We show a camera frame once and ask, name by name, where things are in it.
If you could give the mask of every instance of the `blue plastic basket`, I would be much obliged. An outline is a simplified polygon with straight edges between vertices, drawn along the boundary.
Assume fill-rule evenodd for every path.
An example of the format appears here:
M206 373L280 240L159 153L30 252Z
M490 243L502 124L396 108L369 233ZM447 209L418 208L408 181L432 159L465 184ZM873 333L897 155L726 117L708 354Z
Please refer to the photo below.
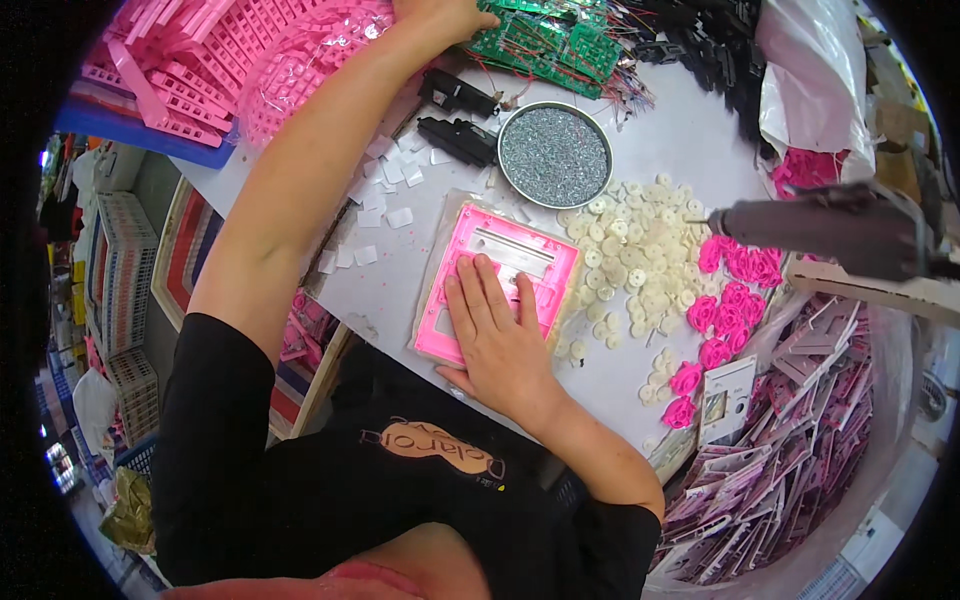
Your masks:
M115 142L146 148L162 155L189 160L211 169L220 169L227 164L235 148L226 139L220 144L220 148L213 148L200 142L153 130L144 125L140 119L72 97L68 97L60 108L54 129L59 132L96 135ZM236 135L236 131L237 120L234 119L233 132L225 135L225 138L232 138Z
M147 484L150 484L150 462L154 459L155 441L156 434L152 433L139 444L113 459L113 470L117 470L118 467L131 468L143 475Z

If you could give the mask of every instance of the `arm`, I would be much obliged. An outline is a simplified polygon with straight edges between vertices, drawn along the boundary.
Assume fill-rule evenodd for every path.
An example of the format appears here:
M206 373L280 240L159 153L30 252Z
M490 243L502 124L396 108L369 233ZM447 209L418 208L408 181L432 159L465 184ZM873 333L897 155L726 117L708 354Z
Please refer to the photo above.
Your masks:
M650 464L626 440L591 416L561 387L537 323L533 285L516 278L520 322L507 305L490 259L457 264L446 296L467 372L437 371L483 404L512 419L564 461L608 504L636 504L663 520L663 490Z
M395 0L397 24L332 75L253 167L210 250L187 312L230 324L272 363L319 227L387 106L448 46L498 19L472 0Z

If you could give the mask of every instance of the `black t-shirt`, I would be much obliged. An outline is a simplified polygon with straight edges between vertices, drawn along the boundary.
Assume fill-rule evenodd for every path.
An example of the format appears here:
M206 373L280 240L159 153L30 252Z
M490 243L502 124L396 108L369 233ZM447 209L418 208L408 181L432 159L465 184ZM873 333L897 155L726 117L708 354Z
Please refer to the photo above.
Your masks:
M233 327L187 315L152 463L157 561L172 583L315 578L439 522L495 599L639 597L653 513L591 498L563 511L538 484L540 446L366 356L345 361L319 433L264 451L273 366Z

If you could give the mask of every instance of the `person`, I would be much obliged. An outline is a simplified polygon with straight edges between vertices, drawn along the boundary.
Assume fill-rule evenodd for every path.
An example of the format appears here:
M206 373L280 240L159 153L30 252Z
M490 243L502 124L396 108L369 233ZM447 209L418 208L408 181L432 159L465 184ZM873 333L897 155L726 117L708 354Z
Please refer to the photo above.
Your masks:
M542 446L367 347L345 360L325 427L264 450L301 260L401 86L499 24L474 0L394 6L396 24L257 161L197 282L152 463L157 562L184 586L166 593L637 598L660 537L657 475L564 391L530 280L517 278L515 320L483 254L446 283L467 369L437 371ZM546 454L576 474L565 488L582 482L582 501L540 482Z

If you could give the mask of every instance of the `right hand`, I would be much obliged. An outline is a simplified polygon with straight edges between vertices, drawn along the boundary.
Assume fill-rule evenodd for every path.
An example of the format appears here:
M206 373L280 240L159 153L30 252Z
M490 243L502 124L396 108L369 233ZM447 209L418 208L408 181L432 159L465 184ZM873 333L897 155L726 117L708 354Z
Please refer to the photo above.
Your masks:
M417 19L431 34L443 36L446 45L467 41L480 29L500 26L500 19L480 12L475 0L394 0L396 20Z
M438 367L450 383L510 418L535 438L573 400L553 376L537 321L530 279L516 277L520 322L485 254L461 257L456 277L444 282L447 305L467 372Z

